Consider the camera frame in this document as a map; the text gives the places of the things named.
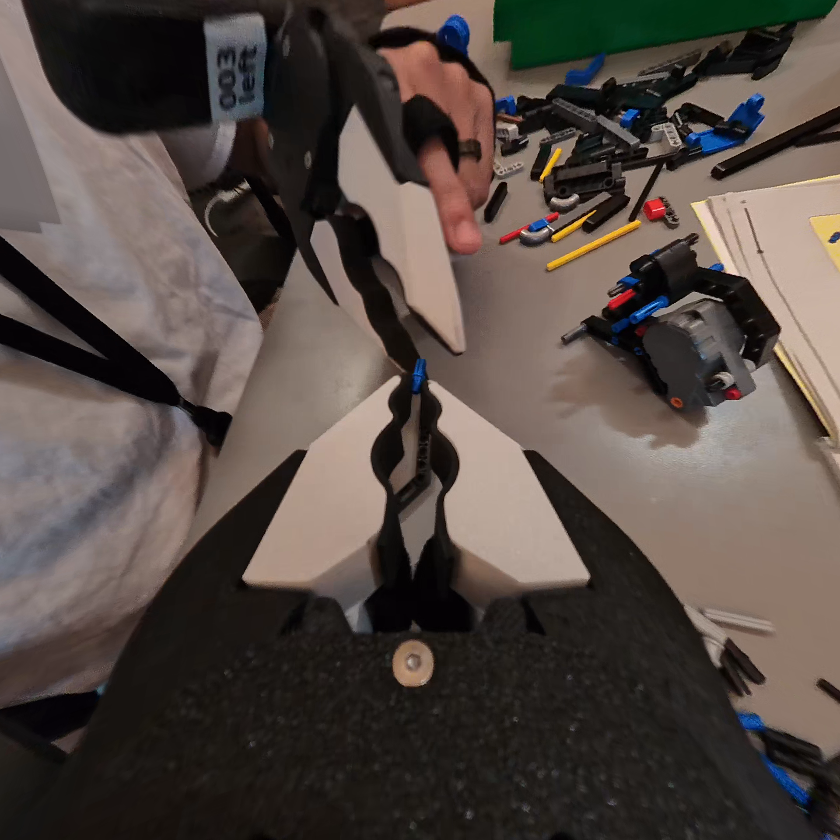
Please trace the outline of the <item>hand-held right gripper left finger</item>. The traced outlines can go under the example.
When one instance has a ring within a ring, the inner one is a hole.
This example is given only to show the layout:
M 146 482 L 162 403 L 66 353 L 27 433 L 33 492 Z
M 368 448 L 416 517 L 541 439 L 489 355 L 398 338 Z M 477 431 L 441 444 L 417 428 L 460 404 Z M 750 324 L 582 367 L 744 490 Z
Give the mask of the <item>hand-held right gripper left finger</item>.
M 412 570 L 395 490 L 414 446 L 409 376 L 393 376 L 309 447 L 243 574 L 250 588 L 306 592 L 367 613 L 375 632 L 410 627 Z

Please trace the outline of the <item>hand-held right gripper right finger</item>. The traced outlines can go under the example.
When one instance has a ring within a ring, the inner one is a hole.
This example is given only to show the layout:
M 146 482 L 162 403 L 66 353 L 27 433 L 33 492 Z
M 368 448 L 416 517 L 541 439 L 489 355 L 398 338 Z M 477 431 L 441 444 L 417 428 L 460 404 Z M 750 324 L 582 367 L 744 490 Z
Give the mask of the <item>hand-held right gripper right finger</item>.
M 415 623 L 467 632 L 492 603 L 586 586 L 586 568 L 526 452 L 438 383 L 423 394 L 434 529 L 415 568 Z

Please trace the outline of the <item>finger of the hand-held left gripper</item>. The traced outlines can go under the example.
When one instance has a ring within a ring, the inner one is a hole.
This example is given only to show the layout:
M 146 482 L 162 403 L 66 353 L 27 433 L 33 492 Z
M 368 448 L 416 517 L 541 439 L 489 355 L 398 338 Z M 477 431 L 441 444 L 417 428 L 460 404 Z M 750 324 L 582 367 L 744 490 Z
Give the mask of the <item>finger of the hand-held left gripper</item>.
M 361 112 L 340 134 L 340 188 L 373 223 L 381 257 L 394 269 L 409 311 L 452 354 L 466 351 L 458 286 L 437 207 L 405 143 L 407 174 L 397 175 Z
M 418 352 L 403 326 L 387 285 L 379 278 L 379 241 L 370 219 L 333 215 L 315 223 L 312 251 L 336 304 L 403 372 L 415 369 Z

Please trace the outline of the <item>black bent lego beam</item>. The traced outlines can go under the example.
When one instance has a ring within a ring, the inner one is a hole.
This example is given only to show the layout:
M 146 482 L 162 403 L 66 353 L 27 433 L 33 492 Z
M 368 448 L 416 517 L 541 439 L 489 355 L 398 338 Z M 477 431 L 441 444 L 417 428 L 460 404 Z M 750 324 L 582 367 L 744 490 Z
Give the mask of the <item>black bent lego beam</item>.
M 422 403 L 421 394 L 412 396 L 411 412 L 401 431 L 403 455 L 390 476 L 399 513 L 417 502 L 432 484 L 431 439 L 423 424 Z

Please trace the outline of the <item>lego motor chassis assembly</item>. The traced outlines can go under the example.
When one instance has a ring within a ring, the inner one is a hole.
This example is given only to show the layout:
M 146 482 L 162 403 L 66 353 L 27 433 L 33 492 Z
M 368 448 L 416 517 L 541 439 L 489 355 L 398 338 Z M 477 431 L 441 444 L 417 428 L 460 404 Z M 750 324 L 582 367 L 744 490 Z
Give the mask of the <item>lego motor chassis assembly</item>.
M 681 412 L 752 394 L 753 374 L 781 334 L 747 278 L 698 264 L 698 240 L 690 234 L 637 258 L 604 309 L 561 338 L 589 337 L 631 354 L 654 393 Z

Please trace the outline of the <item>long yellow lego axle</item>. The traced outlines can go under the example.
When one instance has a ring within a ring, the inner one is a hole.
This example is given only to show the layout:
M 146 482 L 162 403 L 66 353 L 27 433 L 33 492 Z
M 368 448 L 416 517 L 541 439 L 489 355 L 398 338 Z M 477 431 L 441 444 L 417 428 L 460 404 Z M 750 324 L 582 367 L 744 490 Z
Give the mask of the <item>long yellow lego axle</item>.
M 606 247 L 617 240 L 624 238 L 634 232 L 636 232 L 642 225 L 642 222 L 639 219 L 634 220 L 629 224 L 625 224 L 624 226 L 612 231 L 609 234 L 606 234 L 596 240 L 591 241 L 590 243 L 583 245 L 570 253 L 567 253 L 557 259 L 550 261 L 545 269 L 548 272 L 557 270 L 564 266 L 569 265 L 570 263 L 576 261 L 577 259 L 581 259 L 589 254 L 595 252 L 598 249 Z

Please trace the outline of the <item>pile of assorted lego beams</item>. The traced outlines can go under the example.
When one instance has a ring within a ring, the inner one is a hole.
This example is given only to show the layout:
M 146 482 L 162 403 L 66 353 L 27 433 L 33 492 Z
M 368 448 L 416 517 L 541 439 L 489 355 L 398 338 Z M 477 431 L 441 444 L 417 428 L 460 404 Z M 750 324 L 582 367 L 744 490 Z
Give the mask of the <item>pile of assorted lego beams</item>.
M 714 155 L 690 150 L 684 140 L 689 133 L 707 130 L 731 114 L 720 115 L 688 100 L 674 108 L 669 104 L 711 78 L 763 80 L 778 69 L 796 29 L 797 23 L 751 28 L 736 45 L 725 40 L 707 50 L 693 49 L 641 70 L 635 77 L 608 78 L 596 87 L 592 81 L 605 59 L 599 55 L 587 68 L 570 70 L 565 81 L 543 98 L 500 100 L 502 157 L 524 151 L 531 136 L 543 132 L 535 142 L 538 151 L 529 177 L 540 184 L 549 211 L 500 236 L 499 244 L 514 241 L 539 246 L 594 207 L 595 214 L 581 229 L 589 233 L 598 229 L 630 204 L 627 174 L 647 167 L 654 172 L 630 220 L 646 214 L 650 219 L 663 217 L 669 227 L 676 228 L 679 220 L 665 199 L 648 201 L 655 178 L 663 170 L 674 171 Z

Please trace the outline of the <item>pile of small lego pins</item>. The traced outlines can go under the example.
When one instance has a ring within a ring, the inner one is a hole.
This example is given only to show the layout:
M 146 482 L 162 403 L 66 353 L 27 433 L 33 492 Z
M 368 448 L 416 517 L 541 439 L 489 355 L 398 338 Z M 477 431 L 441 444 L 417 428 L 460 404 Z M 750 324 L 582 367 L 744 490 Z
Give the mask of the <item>pile of small lego pins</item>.
M 769 636 L 774 625 L 765 619 L 709 607 L 684 604 L 711 663 L 738 698 L 752 694 L 766 678 L 730 636 L 730 631 Z M 812 824 L 821 838 L 839 838 L 839 755 L 828 757 L 816 744 L 772 728 L 760 715 L 738 710 L 741 725 L 759 750 L 759 757 L 777 785 Z

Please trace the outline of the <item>blue lego panel piece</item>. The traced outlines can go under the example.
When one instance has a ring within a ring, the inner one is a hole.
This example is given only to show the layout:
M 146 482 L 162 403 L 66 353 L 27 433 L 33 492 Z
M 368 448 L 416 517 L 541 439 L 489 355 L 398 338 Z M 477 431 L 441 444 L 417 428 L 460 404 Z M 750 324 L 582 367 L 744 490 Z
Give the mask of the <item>blue lego panel piece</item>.
M 684 143 L 692 151 L 700 150 L 703 155 L 728 151 L 746 143 L 764 120 L 762 111 L 765 97 L 753 94 L 741 102 L 728 119 L 699 132 L 691 132 Z

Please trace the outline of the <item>lego instruction booklet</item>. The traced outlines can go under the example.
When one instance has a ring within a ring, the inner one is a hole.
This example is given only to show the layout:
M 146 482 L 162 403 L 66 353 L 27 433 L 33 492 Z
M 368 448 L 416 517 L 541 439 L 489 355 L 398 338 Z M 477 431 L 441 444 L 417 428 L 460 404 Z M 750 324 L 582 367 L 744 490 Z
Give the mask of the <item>lego instruction booklet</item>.
M 693 203 L 719 261 L 780 324 L 775 353 L 839 446 L 838 175 Z

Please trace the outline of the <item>long black lego beam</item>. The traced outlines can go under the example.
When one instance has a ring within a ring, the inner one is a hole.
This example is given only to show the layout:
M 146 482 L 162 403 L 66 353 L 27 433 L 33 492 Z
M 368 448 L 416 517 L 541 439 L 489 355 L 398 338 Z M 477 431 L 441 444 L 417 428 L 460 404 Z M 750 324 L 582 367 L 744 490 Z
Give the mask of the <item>long black lego beam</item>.
M 726 179 L 812 137 L 821 137 L 838 124 L 839 107 L 835 107 L 719 162 L 710 170 L 710 177 L 715 181 Z

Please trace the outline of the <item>person's left hand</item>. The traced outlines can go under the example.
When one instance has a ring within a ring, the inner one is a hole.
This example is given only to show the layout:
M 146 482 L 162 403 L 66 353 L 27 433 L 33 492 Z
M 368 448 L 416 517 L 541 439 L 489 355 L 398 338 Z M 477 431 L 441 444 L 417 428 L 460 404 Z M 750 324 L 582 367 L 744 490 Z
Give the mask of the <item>person's left hand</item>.
M 441 60 L 428 42 L 380 49 L 379 54 L 393 69 L 404 102 L 414 96 L 427 98 L 451 119 L 459 141 L 475 140 L 480 145 L 480 160 L 468 156 L 458 167 L 438 137 L 428 139 L 417 153 L 448 247 L 461 255 L 474 254 L 481 245 L 475 212 L 487 200 L 494 176 L 496 121 L 491 91 L 470 79 L 462 66 Z

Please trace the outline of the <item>black office chair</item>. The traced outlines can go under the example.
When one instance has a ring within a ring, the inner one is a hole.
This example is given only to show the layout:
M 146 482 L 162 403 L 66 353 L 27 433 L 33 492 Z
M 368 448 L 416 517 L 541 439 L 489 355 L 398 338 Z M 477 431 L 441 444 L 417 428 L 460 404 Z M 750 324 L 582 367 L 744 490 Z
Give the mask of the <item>black office chair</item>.
M 270 319 L 298 250 L 277 198 L 262 181 L 234 174 L 188 199 L 258 315 Z

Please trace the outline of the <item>person's white shirt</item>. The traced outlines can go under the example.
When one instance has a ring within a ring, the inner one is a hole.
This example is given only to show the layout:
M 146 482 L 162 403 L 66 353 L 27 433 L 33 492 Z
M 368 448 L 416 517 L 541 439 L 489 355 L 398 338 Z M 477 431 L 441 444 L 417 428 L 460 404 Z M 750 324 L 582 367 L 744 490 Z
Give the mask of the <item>person's white shirt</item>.
M 2 237 L 199 406 L 234 413 L 262 341 L 256 311 L 155 134 L 80 122 L 52 91 L 22 2 L 2 2 L 2 107 L 18 106 L 58 221 L 21 219 L 38 175 L 2 198 Z M 2 348 L 2 707 L 96 688 L 179 558 L 205 437 L 140 400 Z

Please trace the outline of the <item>green plastic bin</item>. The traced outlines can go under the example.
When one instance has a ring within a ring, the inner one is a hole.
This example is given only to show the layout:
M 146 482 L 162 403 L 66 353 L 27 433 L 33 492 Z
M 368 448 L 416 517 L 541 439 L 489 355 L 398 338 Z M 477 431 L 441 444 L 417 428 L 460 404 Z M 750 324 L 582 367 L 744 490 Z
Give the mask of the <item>green plastic bin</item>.
M 822 18 L 835 1 L 496 1 L 515 70 Z

